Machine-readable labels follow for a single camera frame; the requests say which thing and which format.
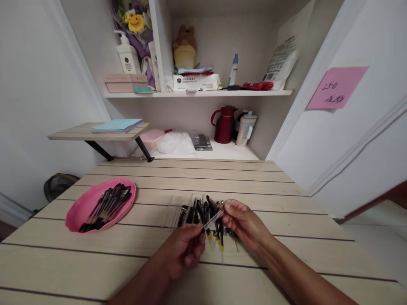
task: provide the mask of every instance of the red thermos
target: red thermos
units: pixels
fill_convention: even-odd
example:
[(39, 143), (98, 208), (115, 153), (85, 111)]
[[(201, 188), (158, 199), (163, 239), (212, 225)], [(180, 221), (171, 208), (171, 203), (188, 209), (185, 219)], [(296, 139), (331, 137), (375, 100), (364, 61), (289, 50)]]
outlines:
[[(211, 118), (211, 123), (216, 127), (215, 130), (215, 141), (222, 144), (228, 144), (232, 140), (233, 129), (234, 129), (234, 112), (238, 110), (233, 106), (221, 106), (220, 110), (213, 113)], [(213, 123), (215, 114), (220, 112), (220, 117), (216, 122)]]

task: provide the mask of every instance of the hand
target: hand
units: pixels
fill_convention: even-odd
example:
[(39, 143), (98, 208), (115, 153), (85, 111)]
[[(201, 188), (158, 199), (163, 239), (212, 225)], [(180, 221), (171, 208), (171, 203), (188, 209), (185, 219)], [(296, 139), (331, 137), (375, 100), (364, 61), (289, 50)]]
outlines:
[(195, 268), (205, 250), (202, 224), (176, 228), (154, 255), (164, 264), (171, 280), (179, 279), (187, 269)]
[(223, 203), (223, 223), (235, 231), (242, 243), (249, 249), (260, 249), (260, 241), (272, 236), (261, 219), (247, 205), (235, 199)]

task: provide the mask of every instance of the pink container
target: pink container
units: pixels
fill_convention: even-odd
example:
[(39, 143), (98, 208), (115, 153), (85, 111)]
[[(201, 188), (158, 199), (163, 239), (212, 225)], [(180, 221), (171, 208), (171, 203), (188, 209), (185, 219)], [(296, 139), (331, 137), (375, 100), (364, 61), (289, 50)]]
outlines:
[(110, 93), (134, 93), (133, 87), (148, 87), (147, 76), (136, 74), (109, 74), (103, 77)]
[[(108, 188), (114, 188), (118, 183), (124, 184), (125, 186), (130, 186), (131, 196), (130, 198), (116, 211), (116, 216), (109, 223), (104, 225), (99, 230), (91, 230), (85, 233), (79, 232), (81, 225), (86, 222), (90, 213), (96, 206), (99, 198)], [(84, 193), (75, 203), (72, 205), (67, 213), (67, 218), (65, 220), (65, 226), (68, 227), (69, 231), (77, 232), (80, 234), (86, 234), (95, 231), (103, 231), (115, 223), (120, 221), (133, 207), (134, 200), (136, 198), (136, 185), (133, 181), (126, 178), (116, 178), (107, 180), (101, 184), (98, 184)]]
[(145, 147), (149, 152), (155, 151), (157, 149), (158, 140), (165, 135), (165, 132), (160, 129), (150, 129), (146, 132), (143, 132), (140, 135), (141, 140), (143, 141)]

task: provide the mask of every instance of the pink plate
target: pink plate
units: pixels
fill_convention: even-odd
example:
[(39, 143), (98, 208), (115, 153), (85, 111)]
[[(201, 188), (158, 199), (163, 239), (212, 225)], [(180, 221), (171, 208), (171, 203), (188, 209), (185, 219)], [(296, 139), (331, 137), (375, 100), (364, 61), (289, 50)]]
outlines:
[(132, 208), (134, 199), (136, 198), (136, 185), (133, 181), (126, 178), (116, 178), (107, 180), (101, 184), (98, 184), (84, 193), (75, 203), (72, 205), (70, 210), (67, 213), (67, 218), (65, 220), (65, 225), (68, 227), (71, 232), (78, 232), (80, 234), (86, 234), (79, 232), (81, 225), (88, 219), (90, 213), (95, 208), (96, 203), (99, 198), (108, 188), (114, 188), (118, 183), (124, 184), (125, 186), (130, 186), (131, 196), (130, 198), (120, 207), (116, 212), (116, 217), (112, 219), (108, 224), (104, 225), (99, 230), (91, 230), (89, 232), (103, 231), (116, 222), (120, 221)]

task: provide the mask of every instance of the cabinet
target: cabinet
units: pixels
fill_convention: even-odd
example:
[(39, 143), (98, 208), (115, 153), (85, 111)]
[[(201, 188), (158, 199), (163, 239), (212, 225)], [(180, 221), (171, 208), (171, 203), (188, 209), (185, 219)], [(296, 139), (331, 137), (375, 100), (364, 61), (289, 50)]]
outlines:
[(258, 121), (247, 147), (224, 146), (217, 151), (200, 152), (195, 158), (251, 160), (265, 159), (343, 1), (312, 0), (306, 39), (283, 91), (169, 92), (172, 43), (181, 24), (194, 26), (198, 44), (195, 63), (213, 66), (225, 86), (234, 54), (239, 53), (237, 84), (260, 81), (276, 47), (278, 29), (309, 2), (150, 0), (162, 92), (135, 95), (110, 94), (103, 82), (104, 74), (122, 73), (110, 1), (61, 0), (100, 91), (101, 103), (106, 105), (112, 119), (141, 117), (152, 128), (196, 129), (212, 137), (210, 116), (221, 105), (250, 109), (258, 115)]

